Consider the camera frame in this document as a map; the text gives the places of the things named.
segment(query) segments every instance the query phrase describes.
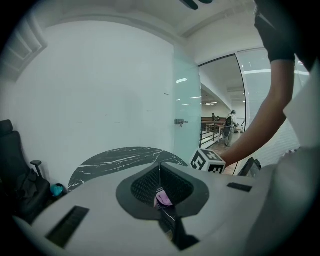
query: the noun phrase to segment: black office chair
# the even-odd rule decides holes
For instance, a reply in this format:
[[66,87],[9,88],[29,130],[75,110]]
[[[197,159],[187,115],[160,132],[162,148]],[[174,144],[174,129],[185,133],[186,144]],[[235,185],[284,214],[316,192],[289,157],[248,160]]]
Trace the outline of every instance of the black office chair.
[[30,169],[21,148],[21,138],[10,120],[0,121],[0,178],[12,214],[31,223],[44,209],[50,197],[50,183],[42,178],[41,161]]

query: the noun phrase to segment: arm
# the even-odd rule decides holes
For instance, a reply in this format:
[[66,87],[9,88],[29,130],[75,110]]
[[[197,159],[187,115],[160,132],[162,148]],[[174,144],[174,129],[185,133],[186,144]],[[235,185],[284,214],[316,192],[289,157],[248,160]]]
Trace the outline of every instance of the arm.
[[292,99],[295,63],[292,60],[271,62],[271,87],[256,117],[246,132],[223,152],[226,167],[248,156],[265,145],[285,122],[284,108]]

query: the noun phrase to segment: wooden floor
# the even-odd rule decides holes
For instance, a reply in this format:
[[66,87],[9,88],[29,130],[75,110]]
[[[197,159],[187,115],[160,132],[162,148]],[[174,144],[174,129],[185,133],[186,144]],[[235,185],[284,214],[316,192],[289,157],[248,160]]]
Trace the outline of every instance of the wooden floor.
[[[231,145],[235,143],[240,137],[242,133],[234,133],[231,141]],[[225,145],[225,140],[221,139],[219,142],[216,144],[212,145],[211,147],[208,148],[208,150],[213,150],[216,152],[218,155],[221,155],[224,151],[226,151],[229,147]],[[223,174],[226,175],[233,175],[236,169],[237,163],[234,163],[227,168],[224,169]]]

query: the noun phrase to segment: pink object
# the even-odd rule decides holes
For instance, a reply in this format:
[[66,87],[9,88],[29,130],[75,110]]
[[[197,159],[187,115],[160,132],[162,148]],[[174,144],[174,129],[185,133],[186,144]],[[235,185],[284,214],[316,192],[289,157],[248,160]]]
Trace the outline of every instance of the pink object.
[[156,198],[159,200],[159,202],[165,206],[172,206],[169,197],[167,196],[167,193],[162,190],[156,194]]

